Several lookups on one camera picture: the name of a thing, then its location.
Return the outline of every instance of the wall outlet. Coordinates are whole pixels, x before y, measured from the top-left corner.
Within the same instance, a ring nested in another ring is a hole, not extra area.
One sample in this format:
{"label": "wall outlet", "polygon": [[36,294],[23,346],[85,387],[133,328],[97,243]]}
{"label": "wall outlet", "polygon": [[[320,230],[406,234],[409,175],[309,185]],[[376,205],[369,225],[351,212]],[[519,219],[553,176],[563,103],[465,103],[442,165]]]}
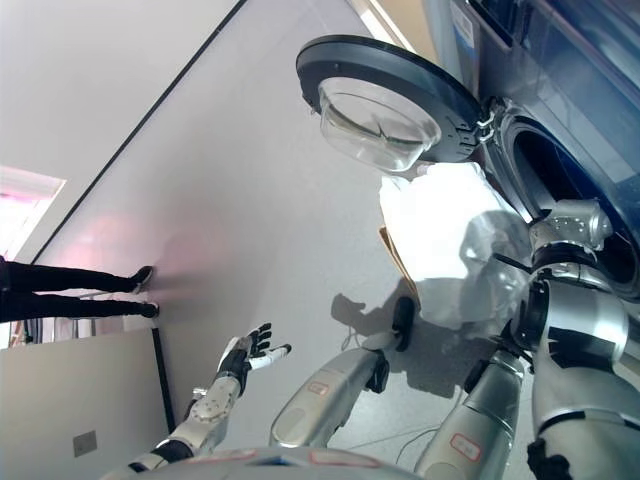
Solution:
{"label": "wall outlet", "polygon": [[93,452],[97,448],[98,441],[95,430],[73,437],[73,456],[76,458],[85,453]]}

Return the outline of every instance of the white panel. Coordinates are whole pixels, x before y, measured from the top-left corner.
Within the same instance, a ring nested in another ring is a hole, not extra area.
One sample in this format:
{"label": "white panel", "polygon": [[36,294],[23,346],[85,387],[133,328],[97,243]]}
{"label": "white panel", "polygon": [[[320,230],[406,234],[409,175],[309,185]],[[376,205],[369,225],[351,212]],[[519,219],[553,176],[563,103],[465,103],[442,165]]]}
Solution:
{"label": "white panel", "polygon": [[167,434],[150,330],[2,350],[0,380],[0,478],[100,478]]}
{"label": "white panel", "polygon": [[0,159],[68,180],[30,261],[235,0],[3,0]]}

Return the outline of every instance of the floor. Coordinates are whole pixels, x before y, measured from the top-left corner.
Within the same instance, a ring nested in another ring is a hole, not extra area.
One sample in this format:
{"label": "floor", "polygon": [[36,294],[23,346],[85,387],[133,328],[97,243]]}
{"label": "floor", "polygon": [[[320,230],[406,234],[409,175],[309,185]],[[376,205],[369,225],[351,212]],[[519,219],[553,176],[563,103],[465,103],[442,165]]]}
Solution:
{"label": "floor", "polygon": [[[334,152],[300,96],[296,54],[327,33],[366,34],[342,0],[248,2],[41,258],[122,275],[157,266],[142,298],[162,308],[178,415],[191,388],[211,381],[231,336],[273,323],[274,342],[294,350],[250,375],[222,448],[264,445],[298,386],[354,346],[354,333],[388,328],[406,291],[377,234],[379,174]],[[100,328],[145,325],[109,319]],[[443,420],[487,352],[418,323],[411,348],[390,359],[387,391],[363,393],[331,446],[395,462]],[[507,479],[532,478],[525,383]],[[399,464],[412,468],[428,439]]]}

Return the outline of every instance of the black pants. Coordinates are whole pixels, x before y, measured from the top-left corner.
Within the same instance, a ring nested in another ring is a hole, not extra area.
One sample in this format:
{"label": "black pants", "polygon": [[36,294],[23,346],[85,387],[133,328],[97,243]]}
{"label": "black pants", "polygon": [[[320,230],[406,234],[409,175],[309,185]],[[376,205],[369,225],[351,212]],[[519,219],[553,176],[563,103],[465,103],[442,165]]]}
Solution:
{"label": "black pants", "polygon": [[130,278],[77,268],[46,267],[6,262],[11,287],[2,292],[0,321],[12,322],[46,317],[110,317],[142,313],[142,303],[120,300],[81,300],[63,295],[35,292],[86,288],[103,292],[130,292],[136,283]]}

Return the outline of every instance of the black shoe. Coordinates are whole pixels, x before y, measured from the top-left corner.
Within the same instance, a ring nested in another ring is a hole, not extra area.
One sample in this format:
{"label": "black shoe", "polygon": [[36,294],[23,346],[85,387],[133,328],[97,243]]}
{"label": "black shoe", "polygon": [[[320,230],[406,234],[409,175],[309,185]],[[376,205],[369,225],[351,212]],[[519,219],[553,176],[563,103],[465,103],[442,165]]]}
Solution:
{"label": "black shoe", "polygon": [[142,290],[142,287],[151,279],[154,272],[155,268],[147,265],[146,267],[142,267],[140,270],[138,270],[135,275],[129,277],[136,283],[136,286],[133,288],[133,290],[131,290],[131,293],[140,293],[140,290]]}
{"label": "black shoe", "polygon": [[160,315],[160,306],[157,303],[144,302],[140,315],[144,318],[156,318]]}
{"label": "black shoe", "polygon": [[409,348],[413,317],[416,313],[416,305],[409,297],[400,297],[396,301],[393,310],[393,330],[400,334],[400,343],[396,347],[397,352],[404,352]]}

